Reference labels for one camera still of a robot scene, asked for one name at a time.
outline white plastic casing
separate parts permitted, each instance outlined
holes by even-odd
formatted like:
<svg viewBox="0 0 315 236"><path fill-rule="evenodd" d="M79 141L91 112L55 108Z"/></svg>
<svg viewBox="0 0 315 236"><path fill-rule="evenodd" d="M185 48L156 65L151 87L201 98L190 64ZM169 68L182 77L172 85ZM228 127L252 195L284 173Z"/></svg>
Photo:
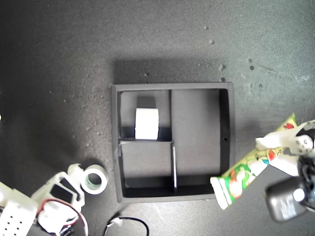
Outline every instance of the white plastic casing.
<svg viewBox="0 0 315 236"><path fill-rule="evenodd" d="M36 218L37 202L13 189L0 216L1 236L26 236Z"/></svg>

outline roll of tape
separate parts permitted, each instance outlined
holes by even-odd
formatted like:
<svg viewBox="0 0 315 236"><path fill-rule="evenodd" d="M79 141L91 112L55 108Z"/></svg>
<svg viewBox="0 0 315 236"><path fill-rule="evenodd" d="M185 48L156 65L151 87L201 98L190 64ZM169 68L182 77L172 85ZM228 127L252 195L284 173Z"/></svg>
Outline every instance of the roll of tape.
<svg viewBox="0 0 315 236"><path fill-rule="evenodd" d="M100 178L100 183L92 183L89 175L95 174ZM100 194L103 192L107 186L107 174L103 167L100 165L91 165L84 172L81 179L81 187L84 191L90 194Z"/></svg>

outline snack package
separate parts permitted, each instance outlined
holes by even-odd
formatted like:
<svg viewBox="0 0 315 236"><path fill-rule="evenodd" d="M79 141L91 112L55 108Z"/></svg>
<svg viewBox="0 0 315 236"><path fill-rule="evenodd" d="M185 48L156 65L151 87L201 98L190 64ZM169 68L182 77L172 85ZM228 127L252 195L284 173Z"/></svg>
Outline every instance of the snack package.
<svg viewBox="0 0 315 236"><path fill-rule="evenodd" d="M276 131L292 129L296 126L295 115L292 114ZM283 155L283 150L283 147L263 151L254 149L222 176L211 177L210 183L219 206L226 209L231 205L270 162Z"/></svg>

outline black cable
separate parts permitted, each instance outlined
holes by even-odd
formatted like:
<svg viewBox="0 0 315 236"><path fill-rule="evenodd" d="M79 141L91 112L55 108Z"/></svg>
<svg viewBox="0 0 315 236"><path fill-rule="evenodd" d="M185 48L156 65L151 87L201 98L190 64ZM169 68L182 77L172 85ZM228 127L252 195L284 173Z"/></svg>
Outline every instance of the black cable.
<svg viewBox="0 0 315 236"><path fill-rule="evenodd" d="M146 229L147 229L147 234L146 234L146 236L149 236L149 233L150 233L149 227L148 227L148 225L146 224L146 222L144 222L143 220L140 220L140 219L138 219L138 218L133 218L133 217L118 217L118 218L119 218L119 219L122 219L122 220L134 220L134 221L138 221L138 222L142 223L142 224L146 227ZM108 231L108 229L109 229L110 226L111 226L111 224L106 225L106 229L105 229L105 232L104 232L104 236L106 236L106 233L107 233L107 231Z"/></svg>

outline red wire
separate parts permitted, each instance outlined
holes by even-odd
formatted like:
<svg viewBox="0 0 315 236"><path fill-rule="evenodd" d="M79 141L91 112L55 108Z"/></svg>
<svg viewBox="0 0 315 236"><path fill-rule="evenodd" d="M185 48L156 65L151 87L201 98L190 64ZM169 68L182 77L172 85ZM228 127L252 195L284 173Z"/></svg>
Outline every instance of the red wire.
<svg viewBox="0 0 315 236"><path fill-rule="evenodd" d="M86 225L86 223L84 222L84 219L83 219L83 217L82 217L82 214L81 214L80 212L78 212L72 205L70 205L69 203L67 203L67 202L65 202L65 201L63 201L63 200L60 200L60 199L48 198L48 199L45 199L44 201L42 201L42 203L40 204L40 207L39 207L39 209L38 209L38 211L37 211L37 214L36 214L37 216L43 211L44 205L45 205L47 202L57 202L57 203L61 203L61 204L63 204L63 205L66 205L66 206L70 207L72 210L74 210L74 211L78 214L79 218L81 219L81 221L82 221L82 223L83 223L83 227L84 227L84 228L87 228L87 225Z"/></svg>

